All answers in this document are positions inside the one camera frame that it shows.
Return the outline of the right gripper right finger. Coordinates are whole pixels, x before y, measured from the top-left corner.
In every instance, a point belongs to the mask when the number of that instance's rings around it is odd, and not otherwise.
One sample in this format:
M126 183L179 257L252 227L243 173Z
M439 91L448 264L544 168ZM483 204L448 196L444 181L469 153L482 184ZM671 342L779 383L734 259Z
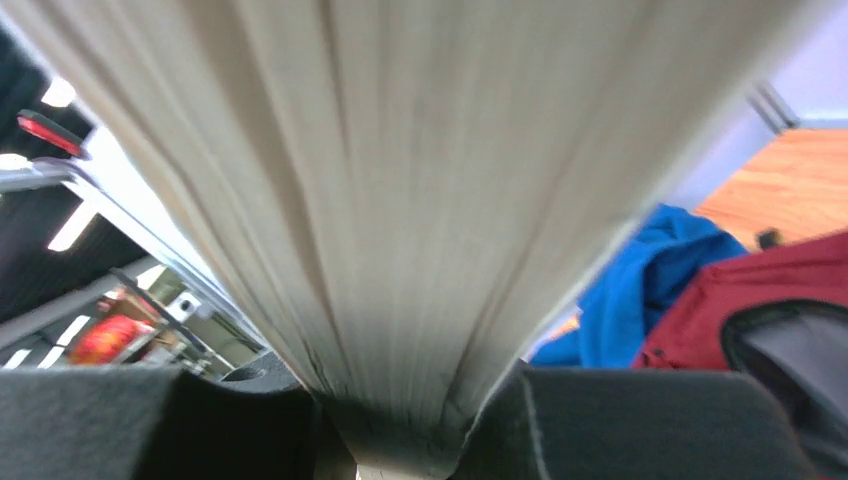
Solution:
M777 401L746 376L519 367L459 479L812 479Z

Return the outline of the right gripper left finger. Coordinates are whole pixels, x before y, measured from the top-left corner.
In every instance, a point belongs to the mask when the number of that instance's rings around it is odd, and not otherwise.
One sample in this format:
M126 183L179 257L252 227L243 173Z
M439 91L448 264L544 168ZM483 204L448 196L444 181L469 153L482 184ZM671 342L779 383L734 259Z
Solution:
M319 404L296 388L239 390L181 369L1 374L5 479L352 479Z

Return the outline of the red backpack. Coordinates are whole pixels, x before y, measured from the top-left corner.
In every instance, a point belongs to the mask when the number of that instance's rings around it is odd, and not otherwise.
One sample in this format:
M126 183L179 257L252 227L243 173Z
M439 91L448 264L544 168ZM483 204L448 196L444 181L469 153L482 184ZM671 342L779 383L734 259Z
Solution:
M752 376L781 403L819 474L846 478L846 233L702 269L633 365Z

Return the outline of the Little Women book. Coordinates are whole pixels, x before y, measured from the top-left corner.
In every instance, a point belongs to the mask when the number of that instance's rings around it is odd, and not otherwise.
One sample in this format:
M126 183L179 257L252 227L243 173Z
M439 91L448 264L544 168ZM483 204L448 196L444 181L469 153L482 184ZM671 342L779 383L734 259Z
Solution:
M830 1L5 1L356 460L481 410Z

